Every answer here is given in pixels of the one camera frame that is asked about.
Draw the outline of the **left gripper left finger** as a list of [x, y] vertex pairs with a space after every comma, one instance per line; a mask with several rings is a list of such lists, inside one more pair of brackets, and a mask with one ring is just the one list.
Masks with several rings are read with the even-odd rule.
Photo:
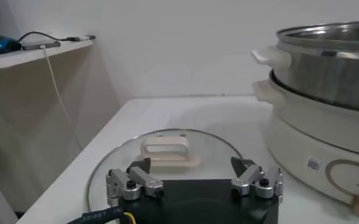
[[141, 197], [162, 198], [164, 185], [162, 180], [150, 176], [151, 159], [134, 161], [123, 172], [121, 169], [110, 169], [106, 176], [107, 204], [116, 206], [119, 199], [133, 202]]

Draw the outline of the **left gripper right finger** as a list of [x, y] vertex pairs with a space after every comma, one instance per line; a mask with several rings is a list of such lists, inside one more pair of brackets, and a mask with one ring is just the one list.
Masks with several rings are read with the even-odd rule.
[[231, 157], [230, 162], [236, 174], [231, 186], [240, 197], [253, 193], [257, 198], [276, 198], [278, 203], [282, 203], [284, 174], [280, 167], [272, 166], [264, 170], [251, 159], [236, 157]]

